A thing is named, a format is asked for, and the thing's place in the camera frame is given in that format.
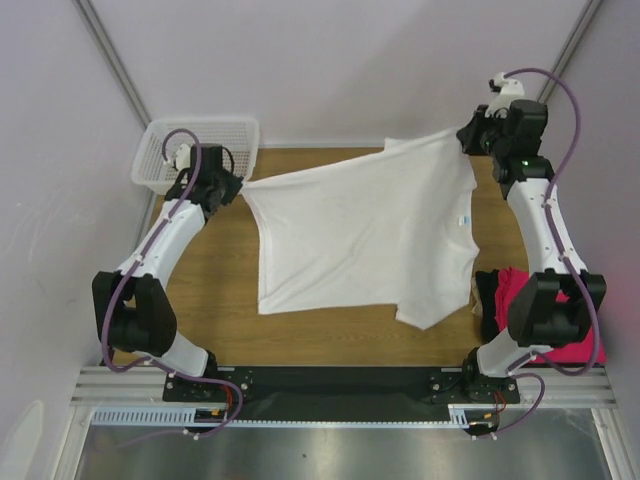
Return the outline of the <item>white t shirt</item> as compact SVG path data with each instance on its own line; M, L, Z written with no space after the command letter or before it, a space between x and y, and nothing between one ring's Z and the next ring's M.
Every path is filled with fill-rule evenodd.
M475 186L450 129L245 184L259 313L392 305L398 321L436 325L470 298Z

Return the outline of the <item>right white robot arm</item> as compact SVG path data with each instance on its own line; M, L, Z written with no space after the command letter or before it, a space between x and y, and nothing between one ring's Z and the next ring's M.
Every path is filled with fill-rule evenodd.
M555 171L539 149L548 109L519 99L508 106L480 105L456 137L463 153L487 155L504 200L514 213L528 259L529 279L511 302L507 326L489 343L473 349L462 365L460 388L481 402L516 378L518 370L556 348L592 340L586 373L600 349L598 309L606 294L602 275L589 272L574 250L554 183Z

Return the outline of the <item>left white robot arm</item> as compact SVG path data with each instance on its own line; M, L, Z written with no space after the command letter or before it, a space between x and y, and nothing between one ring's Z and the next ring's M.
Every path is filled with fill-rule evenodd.
M208 400L220 388L217 360L179 332L166 288L186 248L236 198L243 179L231 151L219 144L183 144L177 162L178 176L142 243L116 270L94 277L94 311L107 365L115 351L133 353L139 362L184 377L189 393Z

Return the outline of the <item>folded black t shirt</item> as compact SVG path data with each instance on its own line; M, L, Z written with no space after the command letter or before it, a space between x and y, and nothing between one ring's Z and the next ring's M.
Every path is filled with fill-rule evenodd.
M480 336L484 343L493 340L500 332L496 320L495 294L499 286L499 271L477 271L474 274L474 298L480 313Z

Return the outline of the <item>folded pink t shirt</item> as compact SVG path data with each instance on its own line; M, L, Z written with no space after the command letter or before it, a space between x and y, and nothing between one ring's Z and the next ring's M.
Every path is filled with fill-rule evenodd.
M590 360L591 318L577 280L551 269L528 274L514 268L498 272L494 294L496 322L519 347L549 347L557 364Z

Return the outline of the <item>right corner aluminium post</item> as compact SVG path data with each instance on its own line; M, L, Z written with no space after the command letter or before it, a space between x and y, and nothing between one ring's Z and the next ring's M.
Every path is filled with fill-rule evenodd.
M562 78L566 74L574 56L596 23L603 6L606 4L607 1L605 0L588 0L585 2L553 64L551 73L555 77Z

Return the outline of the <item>corner aluminium post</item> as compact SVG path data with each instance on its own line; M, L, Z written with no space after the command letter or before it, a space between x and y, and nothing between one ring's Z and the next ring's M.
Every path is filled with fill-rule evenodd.
M551 73L555 77L562 78L566 74L574 56L596 23L603 6L606 4L607 1L605 0L588 0L585 2L553 64Z
M145 129L152 120L151 115L94 3L90 0L72 0L72 4L93 40L98 53L103 58L104 63L119 87L126 103L129 105L134 118L141 127Z

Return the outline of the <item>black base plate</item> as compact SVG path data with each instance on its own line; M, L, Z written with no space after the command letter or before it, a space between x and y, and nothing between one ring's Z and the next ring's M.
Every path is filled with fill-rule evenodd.
M246 421L427 422L453 404L520 402L514 380L465 380L459 367L236 366L218 377L241 389Z

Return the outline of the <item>left corner aluminium post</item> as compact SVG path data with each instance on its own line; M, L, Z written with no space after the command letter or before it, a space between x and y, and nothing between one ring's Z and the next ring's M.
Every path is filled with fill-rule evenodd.
M134 118L141 127L145 129L152 120L151 115L94 3L90 0L72 0L72 4L93 40L98 53L103 58L104 63L119 87L126 103L129 105Z

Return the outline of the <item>aluminium frame rail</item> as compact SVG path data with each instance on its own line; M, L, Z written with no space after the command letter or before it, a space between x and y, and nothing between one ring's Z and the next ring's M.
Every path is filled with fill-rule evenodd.
M113 373L87 367L79 375L72 402L83 407L94 427L137 427L144 438L163 435L209 437L219 431L293 433L390 433L393 431L457 432L473 439L492 439L514 432L545 415L584 414L601 435L619 423L618 405L605 372L596 368L579 377L555 371L527 369L517 373L518 404L497 399L485 408L453 404L449 417L427 422L267 422L238 418L244 403L241 389L216 377L189 380L153 367Z

